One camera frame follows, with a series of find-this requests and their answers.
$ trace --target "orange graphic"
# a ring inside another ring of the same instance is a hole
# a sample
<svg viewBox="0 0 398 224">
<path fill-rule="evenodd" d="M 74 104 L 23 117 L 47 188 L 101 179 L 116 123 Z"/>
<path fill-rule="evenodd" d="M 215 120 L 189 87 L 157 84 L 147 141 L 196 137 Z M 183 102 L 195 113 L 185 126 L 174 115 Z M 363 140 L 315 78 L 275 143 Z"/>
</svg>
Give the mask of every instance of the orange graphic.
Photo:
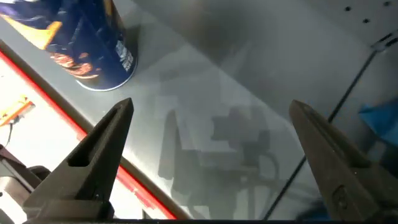
<svg viewBox="0 0 398 224">
<path fill-rule="evenodd" d="M 52 41 L 55 34 L 61 28 L 62 22 L 52 22 L 46 29 L 35 29 L 27 25 L 21 24 L 20 22 L 11 19 L 9 16 L 0 15 L 5 19 L 15 30 L 22 34 L 30 43 L 35 45 L 37 48 L 44 50 L 48 44 Z"/>
</svg>

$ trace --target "white surface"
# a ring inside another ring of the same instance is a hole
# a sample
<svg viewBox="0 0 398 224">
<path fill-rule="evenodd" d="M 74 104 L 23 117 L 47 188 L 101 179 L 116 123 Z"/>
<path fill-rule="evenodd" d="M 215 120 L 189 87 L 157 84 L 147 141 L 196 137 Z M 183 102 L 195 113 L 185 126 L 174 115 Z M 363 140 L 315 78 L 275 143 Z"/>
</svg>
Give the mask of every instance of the white surface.
<svg viewBox="0 0 398 224">
<path fill-rule="evenodd" d="M 27 95 L 35 108 L 14 125 L 7 150 L 27 167 L 42 165 L 54 170 L 79 143 L 76 133 L 54 110 L 31 90 L 5 62 L 0 60 L 0 108 L 10 92 Z M 5 145 L 9 126 L 0 127 L 0 143 Z M 119 181 L 115 181 L 111 203 L 118 218 L 142 218 L 139 201 Z"/>
</svg>

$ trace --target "red edge strip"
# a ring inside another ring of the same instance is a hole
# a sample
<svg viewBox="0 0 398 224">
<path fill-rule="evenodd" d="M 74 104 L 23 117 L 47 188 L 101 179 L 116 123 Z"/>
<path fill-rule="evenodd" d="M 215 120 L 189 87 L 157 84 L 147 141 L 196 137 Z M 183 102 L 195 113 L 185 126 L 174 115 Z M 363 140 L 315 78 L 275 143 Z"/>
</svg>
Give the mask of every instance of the red edge strip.
<svg viewBox="0 0 398 224">
<path fill-rule="evenodd" d="M 83 138 L 87 133 L 76 124 L 74 120 L 69 117 L 52 99 L 46 92 L 41 89 L 33 80 L 30 79 L 11 59 L 9 59 L 3 52 L 0 51 L 0 58 L 5 61 L 37 94 L 39 94 L 43 100 L 45 100 L 54 110 L 66 121 L 77 133 L 79 138 Z M 159 209 L 163 215 L 168 219 L 176 219 L 175 215 L 172 214 L 166 206 L 162 204 L 154 195 L 147 190 L 137 179 L 135 179 L 129 172 L 122 166 L 119 166 L 116 178 L 129 189 L 148 209 Z"/>
</svg>

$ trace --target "gray table surface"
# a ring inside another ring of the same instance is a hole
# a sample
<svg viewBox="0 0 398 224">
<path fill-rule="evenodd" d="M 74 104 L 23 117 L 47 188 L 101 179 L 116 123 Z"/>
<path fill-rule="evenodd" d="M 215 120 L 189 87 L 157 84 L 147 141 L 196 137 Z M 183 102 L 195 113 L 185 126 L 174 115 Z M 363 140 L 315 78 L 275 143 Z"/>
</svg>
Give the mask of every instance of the gray table surface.
<svg viewBox="0 0 398 224">
<path fill-rule="evenodd" d="M 0 38 L 92 124 L 131 97 L 123 156 L 194 218 L 262 218 L 303 156 L 290 102 L 328 116 L 371 49 L 308 1 L 135 3 L 115 1 L 139 64 L 113 91 L 83 89 L 3 20 Z"/>
</svg>

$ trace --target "can label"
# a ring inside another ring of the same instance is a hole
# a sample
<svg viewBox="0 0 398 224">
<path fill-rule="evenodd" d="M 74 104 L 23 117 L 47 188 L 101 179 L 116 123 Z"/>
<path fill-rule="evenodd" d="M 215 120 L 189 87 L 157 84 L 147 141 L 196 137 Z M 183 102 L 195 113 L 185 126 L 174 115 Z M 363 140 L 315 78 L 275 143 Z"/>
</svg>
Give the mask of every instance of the can label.
<svg viewBox="0 0 398 224">
<path fill-rule="evenodd" d="M 112 0 L 0 0 L 0 15 L 87 89 L 117 88 L 137 65 Z"/>
</svg>

